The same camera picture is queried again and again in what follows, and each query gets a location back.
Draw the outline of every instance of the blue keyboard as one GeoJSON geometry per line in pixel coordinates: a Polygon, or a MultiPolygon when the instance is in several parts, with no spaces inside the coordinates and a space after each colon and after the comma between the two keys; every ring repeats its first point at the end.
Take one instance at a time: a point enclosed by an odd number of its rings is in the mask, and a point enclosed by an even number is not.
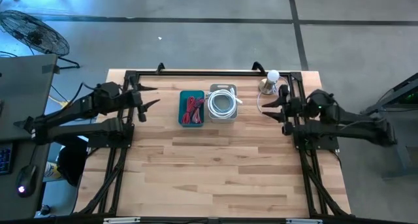
{"type": "Polygon", "coordinates": [[[12,172],[13,143],[0,144],[0,175],[12,172]]]}

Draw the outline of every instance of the fan grille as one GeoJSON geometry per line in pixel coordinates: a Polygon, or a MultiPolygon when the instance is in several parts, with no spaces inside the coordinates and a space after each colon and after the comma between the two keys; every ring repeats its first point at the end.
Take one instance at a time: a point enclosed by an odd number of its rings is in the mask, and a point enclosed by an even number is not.
{"type": "Polygon", "coordinates": [[[0,12],[0,25],[14,38],[43,54],[65,56],[70,52],[68,42],[57,31],[23,12],[0,12]]]}

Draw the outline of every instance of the yellow cable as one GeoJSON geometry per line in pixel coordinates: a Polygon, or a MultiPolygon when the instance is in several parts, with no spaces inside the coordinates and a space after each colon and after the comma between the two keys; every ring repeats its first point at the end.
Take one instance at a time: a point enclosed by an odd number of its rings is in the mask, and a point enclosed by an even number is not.
{"type": "Polygon", "coordinates": [[[53,100],[54,102],[58,103],[61,105],[61,108],[63,108],[64,106],[66,106],[68,104],[68,102],[65,101],[59,101],[53,97],[51,97],[51,95],[48,96],[49,99],[53,100]]]}

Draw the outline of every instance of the wood grain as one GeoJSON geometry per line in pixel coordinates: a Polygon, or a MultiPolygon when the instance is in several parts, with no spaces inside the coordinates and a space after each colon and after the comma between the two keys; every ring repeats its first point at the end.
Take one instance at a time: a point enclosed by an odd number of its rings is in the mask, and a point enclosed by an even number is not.
{"type": "MultiPolygon", "coordinates": [[[[109,70],[107,81],[122,84],[125,71],[109,70]]],[[[302,76],[307,95],[321,88],[318,72],[302,72],[302,76]]],[[[135,134],[125,163],[118,215],[307,217],[298,152],[292,138],[282,135],[281,124],[259,113],[260,80],[258,77],[142,77],[142,84],[158,88],[143,92],[144,102],[161,101],[148,110],[147,122],[139,123],[134,118],[135,134]],[[203,127],[180,126],[181,90],[208,92],[213,83],[237,86],[238,98],[244,104],[238,107],[236,121],[211,123],[205,109],[203,127]]],[[[260,104],[275,98],[263,95],[260,104]]],[[[100,116],[99,121],[115,115],[100,116]]],[[[100,149],[88,159],[75,211],[81,210],[102,184],[108,152],[100,149]]],[[[319,152],[318,159],[325,187],[342,209],[349,212],[338,161],[327,152],[319,152]]],[[[315,192],[314,200],[319,209],[315,192]]]]}

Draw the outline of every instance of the red cable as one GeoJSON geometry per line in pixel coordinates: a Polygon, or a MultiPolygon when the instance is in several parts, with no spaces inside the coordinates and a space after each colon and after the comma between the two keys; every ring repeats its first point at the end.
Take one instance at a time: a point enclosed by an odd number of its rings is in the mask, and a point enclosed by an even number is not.
{"type": "Polygon", "coordinates": [[[187,99],[187,108],[183,115],[182,123],[190,123],[190,114],[193,112],[193,109],[195,108],[195,101],[196,100],[193,96],[187,99]]]}
{"type": "Polygon", "coordinates": [[[201,98],[196,99],[195,113],[193,113],[193,117],[191,118],[191,121],[193,121],[193,123],[202,123],[201,115],[200,115],[200,107],[203,103],[204,103],[204,99],[201,99],[201,98]]]}
{"type": "Polygon", "coordinates": [[[182,123],[189,124],[190,116],[192,116],[191,121],[193,123],[202,123],[199,111],[203,103],[204,103],[204,99],[201,99],[201,98],[195,99],[193,96],[189,97],[187,99],[187,108],[183,115],[182,123]]]}

